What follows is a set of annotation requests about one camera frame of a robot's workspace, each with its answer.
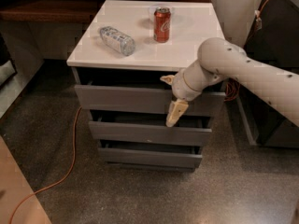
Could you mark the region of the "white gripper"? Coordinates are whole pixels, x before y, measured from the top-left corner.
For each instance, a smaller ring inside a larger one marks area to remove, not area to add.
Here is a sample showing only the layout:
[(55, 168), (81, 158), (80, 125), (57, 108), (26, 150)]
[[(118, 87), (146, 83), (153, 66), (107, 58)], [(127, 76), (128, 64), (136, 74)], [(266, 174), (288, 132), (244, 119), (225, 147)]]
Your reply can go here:
[(189, 104), (202, 93), (191, 89), (185, 79), (184, 70), (180, 70), (175, 75), (167, 75), (160, 77), (160, 80), (168, 85), (171, 85), (172, 92), (177, 98), (176, 101), (170, 103), (168, 114), (166, 117), (166, 126), (173, 127), (179, 118), (187, 111)]

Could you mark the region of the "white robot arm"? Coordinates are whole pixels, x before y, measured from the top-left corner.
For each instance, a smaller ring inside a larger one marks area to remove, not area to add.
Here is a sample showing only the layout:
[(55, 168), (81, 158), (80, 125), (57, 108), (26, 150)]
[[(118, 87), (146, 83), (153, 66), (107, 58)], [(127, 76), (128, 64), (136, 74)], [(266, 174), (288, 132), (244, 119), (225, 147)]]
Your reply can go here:
[(203, 90), (231, 78), (299, 126), (299, 75), (249, 58), (222, 38), (205, 40), (197, 60), (175, 75), (161, 77), (176, 97), (170, 103), (166, 125), (174, 126)]

